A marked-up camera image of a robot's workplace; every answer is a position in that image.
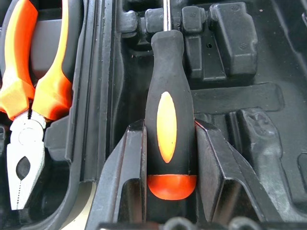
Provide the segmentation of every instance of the screwdriver shaft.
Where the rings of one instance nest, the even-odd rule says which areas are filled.
[[[163,0],[163,30],[169,31],[171,29],[171,0]]]

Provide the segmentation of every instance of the tool case insert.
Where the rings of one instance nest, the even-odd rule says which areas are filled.
[[[0,2],[0,23],[9,4]],[[98,186],[87,229],[304,227],[305,1],[171,0],[171,6],[173,29],[184,35],[194,116],[203,126],[196,129],[194,193],[164,201],[146,186],[142,119],[163,1],[84,0],[72,107],[47,128],[46,165],[29,207],[20,211],[11,211],[6,173],[11,121],[0,113],[0,229],[59,229],[79,184],[88,181]],[[55,56],[60,18],[60,1],[40,1],[30,56],[34,81]]]

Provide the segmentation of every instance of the pliers jaw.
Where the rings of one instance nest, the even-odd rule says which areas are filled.
[[[12,210],[23,209],[45,165],[43,142],[46,122],[43,116],[27,110],[11,125],[11,143],[7,146],[7,167]],[[29,170],[20,175],[19,162],[26,158]]]

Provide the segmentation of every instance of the orange grip insert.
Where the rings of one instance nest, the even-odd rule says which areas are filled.
[[[29,0],[19,0],[11,14],[5,35],[5,70],[0,90],[0,111],[13,120],[29,108],[34,88],[29,74],[31,38],[37,10]]]
[[[149,175],[147,184],[150,191],[163,200],[182,200],[194,191],[195,175]]]
[[[53,121],[65,116],[72,102],[72,83],[62,70],[68,38],[68,20],[68,0],[63,0],[62,26],[57,54],[48,72],[37,83],[32,105],[34,111]]]

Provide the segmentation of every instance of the pliers cutting edge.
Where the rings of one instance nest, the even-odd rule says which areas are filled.
[[[7,170],[12,210],[23,209],[45,164],[43,142],[46,121],[68,114],[72,77],[83,21],[82,0],[62,0],[62,25],[54,62],[36,88],[29,73],[32,35],[38,0],[13,0],[0,38],[0,111],[13,120],[7,146]],[[26,172],[18,165],[28,161]]]

